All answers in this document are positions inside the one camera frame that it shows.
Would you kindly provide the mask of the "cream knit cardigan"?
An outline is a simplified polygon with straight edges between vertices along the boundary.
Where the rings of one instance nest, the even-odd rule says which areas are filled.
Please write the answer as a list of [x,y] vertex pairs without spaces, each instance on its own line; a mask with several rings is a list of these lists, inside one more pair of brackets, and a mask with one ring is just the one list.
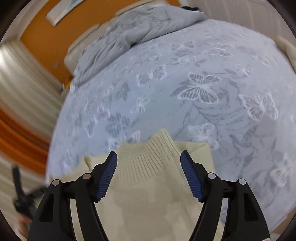
[[122,142],[106,196],[95,204],[109,240],[188,240],[202,204],[192,196],[180,154],[214,171],[206,142],[177,142],[164,129],[145,143]]

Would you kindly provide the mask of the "orange curtain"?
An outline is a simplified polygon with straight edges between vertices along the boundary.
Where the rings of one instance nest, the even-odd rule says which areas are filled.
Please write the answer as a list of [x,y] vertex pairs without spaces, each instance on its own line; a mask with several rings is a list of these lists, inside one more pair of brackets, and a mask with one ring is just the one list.
[[13,161],[45,175],[49,142],[29,132],[1,110],[1,152]]

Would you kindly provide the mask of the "cream curtain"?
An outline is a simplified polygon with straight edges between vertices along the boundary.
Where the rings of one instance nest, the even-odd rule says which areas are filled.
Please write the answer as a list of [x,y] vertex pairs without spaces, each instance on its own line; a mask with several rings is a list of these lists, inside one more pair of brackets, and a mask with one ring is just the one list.
[[[18,40],[1,43],[1,110],[29,132],[50,143],[64,99],[62,84]],[[14,208],[16,190],[12,168],[18,166],[26,191],[44,183],[44,176],[18,164],[1,152],[1,212],[21,240],[27,222]]]

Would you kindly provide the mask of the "butterfly print bed sheet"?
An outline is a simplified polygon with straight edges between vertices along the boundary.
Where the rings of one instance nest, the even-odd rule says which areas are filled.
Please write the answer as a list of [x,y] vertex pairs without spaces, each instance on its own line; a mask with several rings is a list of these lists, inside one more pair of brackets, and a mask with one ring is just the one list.
[[205,20],[131,47],[108,65],[85,49],[53,133],[47,178],[86,155],[145,142],[210,145],[217,174],[245,178],[270,230],[295,207],[295,71],[274,41]]

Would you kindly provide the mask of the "beige padded headboard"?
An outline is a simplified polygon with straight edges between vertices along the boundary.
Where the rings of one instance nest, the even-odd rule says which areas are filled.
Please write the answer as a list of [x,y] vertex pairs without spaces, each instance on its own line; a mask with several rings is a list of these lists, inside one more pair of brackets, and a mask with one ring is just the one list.
[[93,41],[104,35],[125,13],[128,13],[136,8],[143,6],[163,6],[168,5],[167,1],[138,1],[136,3],[125,6],[114,14],[114,17],[103,24],[96,24],[78,37],[68,48],[67,55],[64,58],[64,65],[67,70],[74,75],[74,70],[78,64],[78,60],[82,55],[83,50]]

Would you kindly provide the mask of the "beige folded garment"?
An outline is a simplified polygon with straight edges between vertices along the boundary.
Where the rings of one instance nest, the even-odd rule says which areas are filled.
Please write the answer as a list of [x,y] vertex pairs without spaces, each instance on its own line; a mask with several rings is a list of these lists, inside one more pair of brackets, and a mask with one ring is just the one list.
[[281,36],[277,36],[274,40],[277,47],[288,57],[291,66],[296,71],[296,49],[295,46]]

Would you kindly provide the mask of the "grey crumpled duvet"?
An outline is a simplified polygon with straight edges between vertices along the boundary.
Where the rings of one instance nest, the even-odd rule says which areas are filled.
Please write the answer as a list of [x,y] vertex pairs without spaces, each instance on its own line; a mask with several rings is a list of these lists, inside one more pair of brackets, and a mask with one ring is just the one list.
[[133,45],[152,40],[206,20],[200,11],[171,5],[141,6],[122,14],[102,36],[82,52],[72,88],[78,88]]

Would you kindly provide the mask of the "framed wall picture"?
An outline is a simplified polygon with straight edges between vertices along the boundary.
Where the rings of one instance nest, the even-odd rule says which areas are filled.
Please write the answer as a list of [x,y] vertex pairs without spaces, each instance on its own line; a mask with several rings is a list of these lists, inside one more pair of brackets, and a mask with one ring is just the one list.
[[46,20],[55,27],[66,15],[84,0],[62,0],[59,1],[46,15]]

